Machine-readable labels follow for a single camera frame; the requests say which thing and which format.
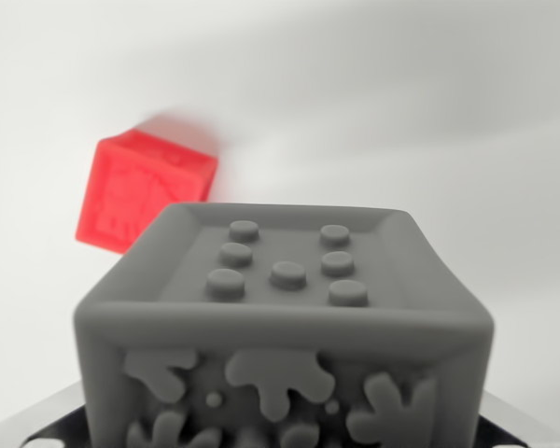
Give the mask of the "black-padded silver gripper left finger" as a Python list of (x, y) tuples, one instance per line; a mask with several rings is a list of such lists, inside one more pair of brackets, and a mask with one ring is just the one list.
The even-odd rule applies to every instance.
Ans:
[(50, 439), (63, 447), (91, 447), (80, 382), (0, 423), (0, 447), (23, 447)]

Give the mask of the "black-padded silver gripper right finger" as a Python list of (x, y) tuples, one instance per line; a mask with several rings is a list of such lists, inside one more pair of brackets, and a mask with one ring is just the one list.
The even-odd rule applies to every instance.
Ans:
[(484, 391), (478, 438), (487, 446), (560, 447), (560, 433)]

